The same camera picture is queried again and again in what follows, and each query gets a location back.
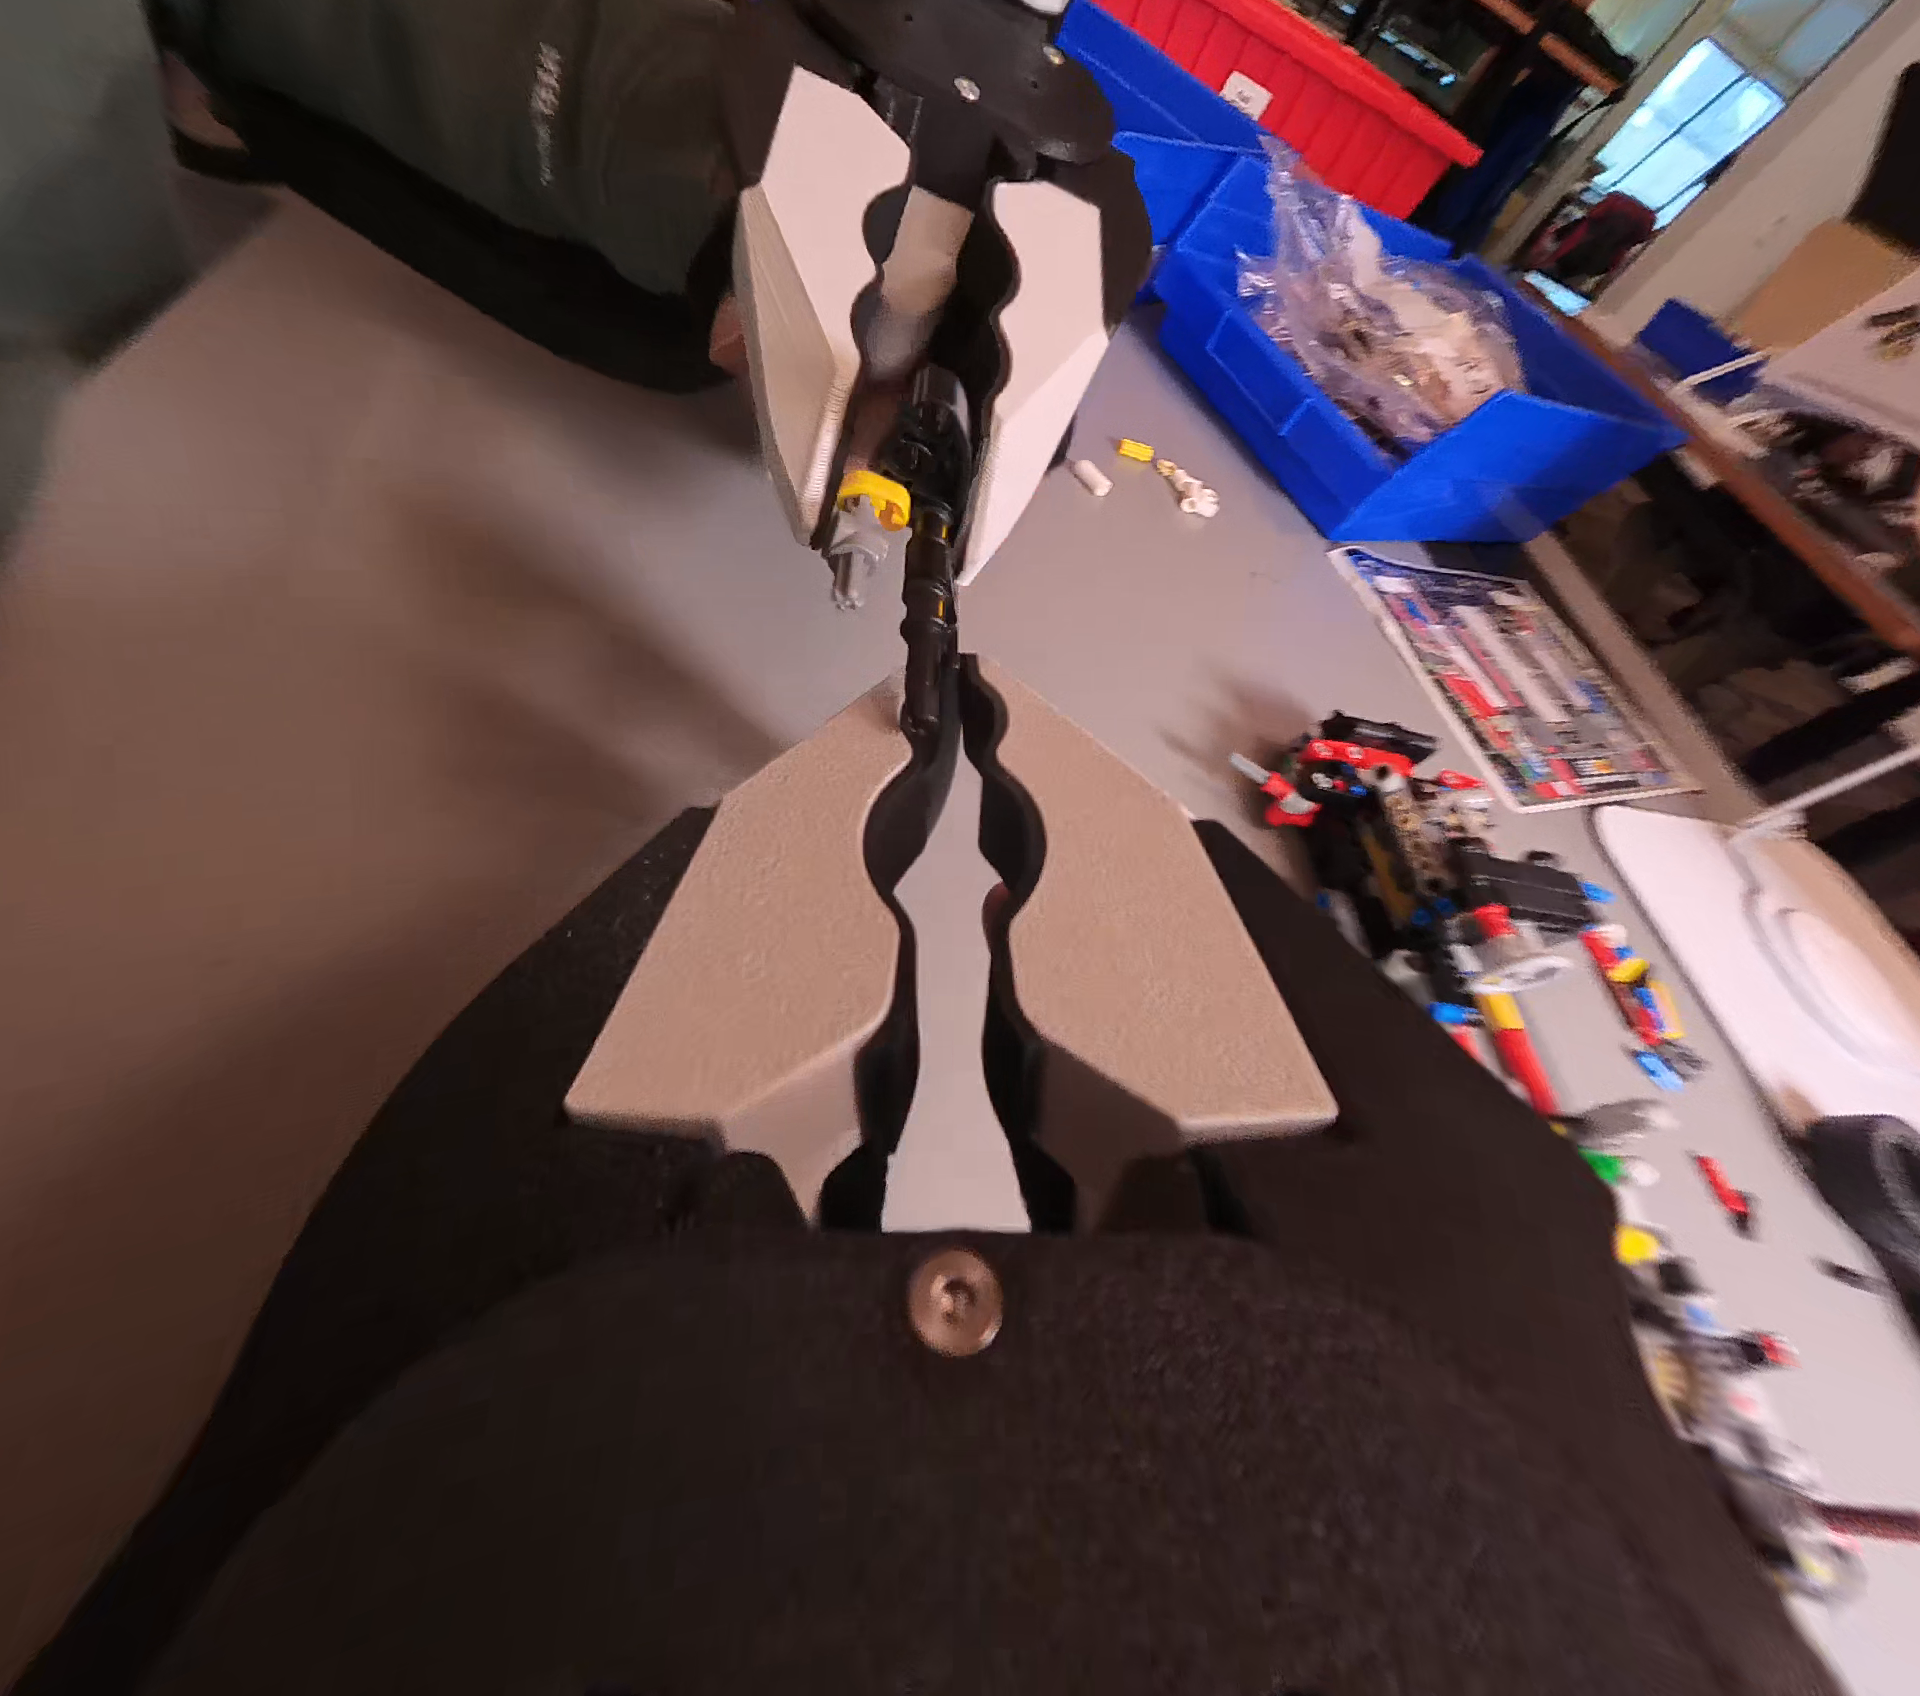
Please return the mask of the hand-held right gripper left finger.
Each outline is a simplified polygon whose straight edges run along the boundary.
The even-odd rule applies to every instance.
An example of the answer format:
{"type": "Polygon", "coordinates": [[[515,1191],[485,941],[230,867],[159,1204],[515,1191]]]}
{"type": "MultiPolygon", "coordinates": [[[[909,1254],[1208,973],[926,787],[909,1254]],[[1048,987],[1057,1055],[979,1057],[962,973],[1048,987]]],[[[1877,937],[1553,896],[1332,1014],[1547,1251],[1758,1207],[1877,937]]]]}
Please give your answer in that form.
{"type": "Polygon", "coordinates": [[[568,1086],[573,1124],[763,1156],[806,1219],[878,1219],[922,1068],[901,880],[953,781],[903,693],[887,675],[716,803],[568,1086]]]}

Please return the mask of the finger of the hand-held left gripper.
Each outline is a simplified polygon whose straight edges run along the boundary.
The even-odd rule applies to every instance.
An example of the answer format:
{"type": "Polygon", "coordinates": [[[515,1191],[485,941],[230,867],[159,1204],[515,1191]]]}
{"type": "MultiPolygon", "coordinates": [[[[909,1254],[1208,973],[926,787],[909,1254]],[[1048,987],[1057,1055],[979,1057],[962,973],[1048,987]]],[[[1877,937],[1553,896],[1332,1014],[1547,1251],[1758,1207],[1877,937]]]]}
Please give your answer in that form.
{"type": "Polygon", "coordinates": [[[1012,258],[1012,290],[987,320],[961,585],[988,567],[1038,494],[1112,340],[1099,206],[1051,180],[1017,180],[991,190],[987,213],[988,254],[1012,258]]]}
{"type": "Polygon", "coordinates": [[[796,541],[823,550],[891,392],[868,340],[910,153],[862,93],[794,68],[766,160],[739,197],[733,286],[769,475],[796,541]]]}

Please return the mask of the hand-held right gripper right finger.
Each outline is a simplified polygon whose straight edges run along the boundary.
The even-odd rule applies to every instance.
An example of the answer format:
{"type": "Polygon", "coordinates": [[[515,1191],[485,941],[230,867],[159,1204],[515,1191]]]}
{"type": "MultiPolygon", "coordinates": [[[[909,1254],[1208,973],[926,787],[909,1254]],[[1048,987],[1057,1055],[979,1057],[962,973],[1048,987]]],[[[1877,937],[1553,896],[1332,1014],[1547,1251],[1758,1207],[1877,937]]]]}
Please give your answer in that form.
{"type": "Polygon", "coordinates": [[[982,1076],[1030,1228],[1094,1229],[1152,1159],[1331,1127],[1337,1098],[1186,808],[1032,685],[961,662],[982,1076]]]}

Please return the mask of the person's left forearm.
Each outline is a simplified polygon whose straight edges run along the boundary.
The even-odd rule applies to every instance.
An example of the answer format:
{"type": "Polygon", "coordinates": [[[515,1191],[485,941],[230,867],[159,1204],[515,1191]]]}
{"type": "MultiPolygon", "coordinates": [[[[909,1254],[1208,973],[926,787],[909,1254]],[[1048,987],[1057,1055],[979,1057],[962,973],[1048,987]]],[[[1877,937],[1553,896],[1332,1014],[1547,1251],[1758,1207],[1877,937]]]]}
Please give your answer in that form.
{"type": "Polygon", "coordinates": [[[643,292],[716,292],[735,215],[723,0],[145,0],[226,90],[344,126],[643,292]]]}

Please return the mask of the plastic bag of lego parts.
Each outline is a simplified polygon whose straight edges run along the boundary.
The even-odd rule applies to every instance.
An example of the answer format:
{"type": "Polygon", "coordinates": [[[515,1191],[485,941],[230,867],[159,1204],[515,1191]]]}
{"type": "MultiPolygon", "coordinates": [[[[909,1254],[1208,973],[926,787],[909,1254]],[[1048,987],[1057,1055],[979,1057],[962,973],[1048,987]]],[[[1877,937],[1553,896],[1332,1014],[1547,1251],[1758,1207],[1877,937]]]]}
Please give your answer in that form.
{"type": "Polygon", "coordinates": [[[1409,457],[1526,388],[1500,298],[1444,261],[1393,254],[1363,206],[1278,142],[1272,258],[1240,258],[1236,293],[1263,333],[1382,449],[1409,457]]]}

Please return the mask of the lego car chassis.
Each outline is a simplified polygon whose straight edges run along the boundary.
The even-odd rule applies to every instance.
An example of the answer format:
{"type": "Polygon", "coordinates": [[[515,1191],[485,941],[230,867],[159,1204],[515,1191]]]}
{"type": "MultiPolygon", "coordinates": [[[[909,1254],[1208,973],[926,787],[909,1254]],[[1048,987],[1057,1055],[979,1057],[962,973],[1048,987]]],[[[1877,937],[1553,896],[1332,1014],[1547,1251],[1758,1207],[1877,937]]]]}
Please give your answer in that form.
{"type": "Polygon", "coordinates": [[[1645,1207],[1661,1180],[1642,1156],[1667,1110],[1649,1098],[1576,1105],[1524,1014],[1529,992],[1573,971],[1608,893],[1550,849],[1500,853],[1491,785],[1434,770],[1437,738],[1332,713],[1275,762],[1232,751],[1268,827],[1303,840],[1317,899],[1374,964],[1409,977],[1428,1016],[1558,1131],[1612,1199],[1612,1259],[1645,1372],[1668,1426],[1701,1456],[1763,1564],[1789,1593],[1839,1604],[1864,1580],[1861,1537],[1789,1441],[1763,1377],[1796,1354],[1779,1332],[1734,1327],[1696,1262],[1645,1207]]]}

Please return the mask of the pile of small lego pieces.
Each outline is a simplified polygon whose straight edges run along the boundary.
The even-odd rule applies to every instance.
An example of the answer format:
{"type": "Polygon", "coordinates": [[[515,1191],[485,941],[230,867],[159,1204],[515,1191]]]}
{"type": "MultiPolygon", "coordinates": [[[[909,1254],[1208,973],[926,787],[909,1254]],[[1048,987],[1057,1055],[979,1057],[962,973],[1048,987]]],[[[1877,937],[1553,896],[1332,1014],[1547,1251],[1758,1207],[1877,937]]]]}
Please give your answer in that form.
{"type": "Polygon", "coordinates": [[[1580,932],[1579,941],[1620,1019],[1628,1059],[1658,1090],[1684,1090],[1704,1072],[1707,1059],[1688,1041],[1653,964],[1616,924],[1592,924],[1580,932]]]}

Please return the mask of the black lego tyre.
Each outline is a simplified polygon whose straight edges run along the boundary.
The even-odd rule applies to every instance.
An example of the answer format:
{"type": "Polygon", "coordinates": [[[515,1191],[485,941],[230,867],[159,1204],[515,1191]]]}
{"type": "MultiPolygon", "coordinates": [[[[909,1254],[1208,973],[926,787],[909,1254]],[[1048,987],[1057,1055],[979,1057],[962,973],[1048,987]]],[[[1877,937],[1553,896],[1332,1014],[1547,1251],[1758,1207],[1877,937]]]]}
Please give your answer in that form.
{"type": "Polygon", "coordinates": [[[1869,1250],[1919,1276],[1919,1131],[1895,1114],[1827,1115],[1803,1135],[1807,1171],[1869,1250]]]}

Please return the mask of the red storage bin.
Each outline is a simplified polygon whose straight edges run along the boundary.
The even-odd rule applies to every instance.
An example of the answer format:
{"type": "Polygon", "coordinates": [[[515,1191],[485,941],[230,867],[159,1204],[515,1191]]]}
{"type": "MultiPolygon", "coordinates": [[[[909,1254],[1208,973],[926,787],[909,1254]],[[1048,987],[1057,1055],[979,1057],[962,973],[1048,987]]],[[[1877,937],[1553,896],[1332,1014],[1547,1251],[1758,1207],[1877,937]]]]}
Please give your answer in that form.
{"type": "Polygon", "coordinates": [[[1285,0],[1088,0],[1165,55],[1162,98],[1206,90],[1293,147],[1332,190],[1409,219],[1483,150],[1361,52],[1285,0]]]}

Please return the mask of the large blue storage bin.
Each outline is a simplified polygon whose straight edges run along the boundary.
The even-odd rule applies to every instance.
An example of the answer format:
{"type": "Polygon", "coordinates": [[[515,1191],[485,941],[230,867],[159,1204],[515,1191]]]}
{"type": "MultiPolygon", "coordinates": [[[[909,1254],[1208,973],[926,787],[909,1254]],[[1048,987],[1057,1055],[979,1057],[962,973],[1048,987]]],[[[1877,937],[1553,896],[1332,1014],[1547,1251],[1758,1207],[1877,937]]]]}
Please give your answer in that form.
{"type": "Polygon", "coordinates": [[[1242,153],[1167,244],[1167,358],[1328,541],[1520,543],[1680,446],[1500,268],[1242,153]]]}

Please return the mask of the colourful instruction booklet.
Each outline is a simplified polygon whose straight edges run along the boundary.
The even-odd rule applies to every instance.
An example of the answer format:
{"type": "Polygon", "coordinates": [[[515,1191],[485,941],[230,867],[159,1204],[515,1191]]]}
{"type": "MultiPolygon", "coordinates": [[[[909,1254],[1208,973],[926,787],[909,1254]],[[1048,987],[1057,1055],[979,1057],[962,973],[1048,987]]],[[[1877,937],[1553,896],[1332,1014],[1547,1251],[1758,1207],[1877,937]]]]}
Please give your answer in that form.
{"type": "Polygon", "coordinates": [[[1529,581],[1363,545],[1328,560],[1516,815],[1698,791],[1640,702],[1529,581]]]}

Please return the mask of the small blue box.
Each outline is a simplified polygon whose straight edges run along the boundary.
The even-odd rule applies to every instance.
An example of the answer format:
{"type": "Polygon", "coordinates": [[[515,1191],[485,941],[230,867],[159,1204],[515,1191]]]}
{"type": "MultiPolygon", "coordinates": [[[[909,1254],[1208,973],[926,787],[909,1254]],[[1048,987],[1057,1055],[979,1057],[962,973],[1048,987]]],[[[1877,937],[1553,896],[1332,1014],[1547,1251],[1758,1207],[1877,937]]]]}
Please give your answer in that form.
{"type": "Polygon", "coordinates": [[[1765,358],[1682,298],[1667,298],[1636,329],[1636,344],[1670,384],[1729,405],[1760,386],[1765,358]]]}

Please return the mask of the brown wooden desk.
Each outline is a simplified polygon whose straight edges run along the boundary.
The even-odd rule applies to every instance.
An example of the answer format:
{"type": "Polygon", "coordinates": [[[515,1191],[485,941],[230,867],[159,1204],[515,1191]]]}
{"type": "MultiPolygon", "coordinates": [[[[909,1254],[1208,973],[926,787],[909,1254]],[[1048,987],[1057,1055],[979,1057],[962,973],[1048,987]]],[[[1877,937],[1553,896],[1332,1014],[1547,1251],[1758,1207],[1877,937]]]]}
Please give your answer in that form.
{"type": "Polygon", "coordinates": [[[1702,404],[1690,390],[1668,386],[1653,375],[1630,348],[1620,348],[1592,321],[1566,316],[1550,298],[1526,280],[1514,286],[1516,298],[1541,309],[1565,336],[1576,342],[1620,381],[1636,388],[1680,428],[1684,447],[1725,486],[1740,507],[1769,532],[1789,556],[1803,563],[1836,601],[1844,604],[1886,647],[1911,662],[1919,659],[1919,611],[1905,592],[1885,579],[1855,550],[1840,543],[1796,501],[1785,494],[1760,464],[1729,442],[1723,411],[1702,404]]]}

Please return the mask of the person's green sweatshirt torso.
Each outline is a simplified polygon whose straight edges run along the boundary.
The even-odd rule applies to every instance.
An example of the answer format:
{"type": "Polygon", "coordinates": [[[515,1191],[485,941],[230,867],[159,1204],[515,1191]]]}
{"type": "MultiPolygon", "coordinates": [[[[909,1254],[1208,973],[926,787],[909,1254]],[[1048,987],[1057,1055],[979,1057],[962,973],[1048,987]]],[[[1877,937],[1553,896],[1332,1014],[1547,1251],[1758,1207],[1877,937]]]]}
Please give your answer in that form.
{"type": "Polygon", "coordinates": [[[2,532],[72,388],[188,280],[143,0],[2,0],[2,532]]]}

